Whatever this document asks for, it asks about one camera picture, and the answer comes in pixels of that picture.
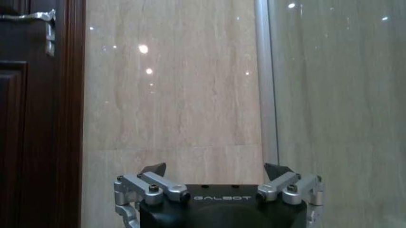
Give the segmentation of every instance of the beige marble tile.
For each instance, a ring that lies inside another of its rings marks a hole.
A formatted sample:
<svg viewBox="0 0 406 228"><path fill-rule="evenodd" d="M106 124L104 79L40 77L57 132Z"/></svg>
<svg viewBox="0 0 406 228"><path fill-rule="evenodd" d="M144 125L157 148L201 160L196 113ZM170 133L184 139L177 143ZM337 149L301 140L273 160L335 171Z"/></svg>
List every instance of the beige marble tile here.
<svg viewBox="0 0 406 228"><path fill-rule="evenodd" d="M259 144L253 1L90 0L86 12L85 148Z"/></svg>
<svg viewBox="0 0 406 228"><path fill-rule="evenodd" d="M178 148L176 180L189 184L263 182L260 145Z"/></svg>
<svg viewBox="0 0 406 228"><path fill-rule="evenodd" d="M112 182L145 165L261 182L253 19L252 0L86 0L82 227L122 226Z"/></svg>
<svg viewBox="0 0 406 228"><path fill-rule="evenodd" d="M280 162L325 180L323 227L403 227L404 1L269 2Z"/></svg>

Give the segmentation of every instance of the door handle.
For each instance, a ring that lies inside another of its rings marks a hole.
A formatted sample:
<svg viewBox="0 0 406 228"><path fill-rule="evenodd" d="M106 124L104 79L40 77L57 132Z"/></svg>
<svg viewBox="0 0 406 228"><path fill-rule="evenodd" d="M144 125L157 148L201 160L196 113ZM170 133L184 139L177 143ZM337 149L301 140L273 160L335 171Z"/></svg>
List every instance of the door handle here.
<svg viewBox="0 0 406 228"><path fill-rule="evenodd" d="M56 11L52 9L49 12L37 12L27 15L11 16L0 15L0 21L9 22L45 22L45 53L49 56L54 56L54 20Z"/></svg>

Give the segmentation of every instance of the bolt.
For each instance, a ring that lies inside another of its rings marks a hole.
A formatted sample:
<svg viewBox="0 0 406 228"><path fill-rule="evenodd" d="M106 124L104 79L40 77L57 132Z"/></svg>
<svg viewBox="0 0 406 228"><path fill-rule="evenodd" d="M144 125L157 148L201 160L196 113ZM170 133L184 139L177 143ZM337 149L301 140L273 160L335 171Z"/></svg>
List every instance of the bolt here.
<svg viewBox="0 0 406 228"><path fill-rule="evenodd" d="M297 186L291 184L289 186L287 186L287 191L297 192Z"/></svg>
<svg viewBox="0 0 406 228"><path fill-rule="evenodd" d="M157 192L158 186L156 184L152 184L152 185L149 185L148 189L149 189L149 192Z"/></svg>

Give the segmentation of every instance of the wooden door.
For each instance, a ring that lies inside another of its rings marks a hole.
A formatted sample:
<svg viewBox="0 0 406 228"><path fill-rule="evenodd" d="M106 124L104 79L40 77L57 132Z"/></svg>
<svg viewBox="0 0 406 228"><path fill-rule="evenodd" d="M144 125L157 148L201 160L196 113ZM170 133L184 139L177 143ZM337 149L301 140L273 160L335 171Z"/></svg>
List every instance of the wooden door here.
<svg viewBox="0 0 406 228"><path fill-rule="evenodd" d="M50 9L53 56L45 22L0 19L1 227L78 227L84 1L0 0L0 15Z"/></svg>

